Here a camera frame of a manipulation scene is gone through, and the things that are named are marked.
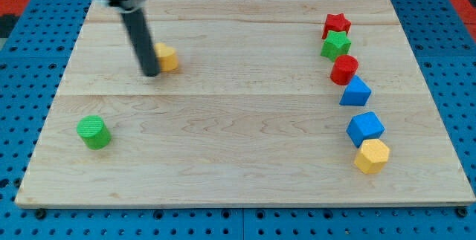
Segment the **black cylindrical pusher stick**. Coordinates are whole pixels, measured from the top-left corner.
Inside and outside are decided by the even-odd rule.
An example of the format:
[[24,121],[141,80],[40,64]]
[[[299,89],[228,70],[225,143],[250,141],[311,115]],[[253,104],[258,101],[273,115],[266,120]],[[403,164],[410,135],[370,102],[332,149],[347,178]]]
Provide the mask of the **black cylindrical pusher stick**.
[[157,76],[161,69],[143,10],[139,8],[129,13],[122,13],[120,16],[135,51],[142,74],[145,77]]

